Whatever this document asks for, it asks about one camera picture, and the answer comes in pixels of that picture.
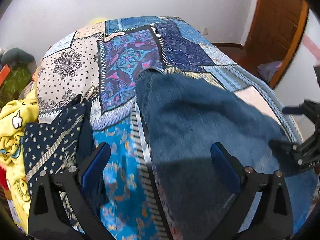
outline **tiled floor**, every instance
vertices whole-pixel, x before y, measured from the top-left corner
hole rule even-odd
[[[257,66],[262,64],[261,58],[246,51],[245,49],[234,47],[219,47],[219,49],[245,70],[256,77],[261,78],[257,72]]]

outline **red fabric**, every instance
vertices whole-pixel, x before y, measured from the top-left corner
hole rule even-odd
[[[5,179],[5,170],[0,167],[0,186],[4,189],[9,190],[7,180]]]
[[[7,75],[10,73],[10,68],[8,67],[8,65],[4,65],[2,70],[0,71],[0,86],[2,85],[2,83],[4,82],[5,78],[7,77]]]

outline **blue gripper pad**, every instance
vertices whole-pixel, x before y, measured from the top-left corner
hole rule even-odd
[[[212,144],[210,152],[213,165],[224,185],[231,193],[239,194],[245,179],[241,163],[220,142]]]
[[[92,153],[91,156],[86,158],[86,167],[83,174],[78,174],[79,182],[82,185],[81,192],[91,192],[96,186],[96,181],[99,180],[102,172],[107,165],[111,156],[111,149],[107,143],[100,143],[98,148]]]

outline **turquoise floral fabric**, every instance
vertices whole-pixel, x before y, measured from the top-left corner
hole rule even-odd
[[[109,203],[101,208],[101,221],[117,240],[158,239],[139,180],[130,131],[127,117],[108,129],[93,132],[96,145],[107,142],[111,147],[103,171]]]

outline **blue denim jeans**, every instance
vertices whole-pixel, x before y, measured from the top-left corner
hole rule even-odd
[[[272,153],[268,142],[286,139],[277,122],[233,93],[179,73],[145,71],[137,78],[136,92],[152,163],[184,240],[205,239],[236,198],[212,165],[215,142],[257,172],[282,170],[295,229],[301,226],[317,176],[313,171],[294,173],[291,160]],[[257,195],[241,230],[248,228],[259,200]]]

